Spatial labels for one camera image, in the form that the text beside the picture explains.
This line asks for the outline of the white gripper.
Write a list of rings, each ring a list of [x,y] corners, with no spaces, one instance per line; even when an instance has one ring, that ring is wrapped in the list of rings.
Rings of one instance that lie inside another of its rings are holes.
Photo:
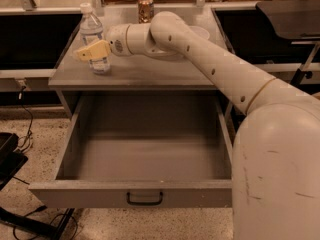
[[[130,56],[127,44],[129,24],[112,26],[106,33],[106,40],[96,39],[89,45],[82,46],[73,52],[73,57],[82,62],[107,58],[111,51],[116,56]]]

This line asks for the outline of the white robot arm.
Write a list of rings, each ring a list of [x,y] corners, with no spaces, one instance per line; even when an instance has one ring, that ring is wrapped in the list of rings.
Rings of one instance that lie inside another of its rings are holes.
[[[180,53],[246,118],[232,153],[234,240],[320,240],[320,101],[160,12],[110,28],[76,50],[82,61]]]

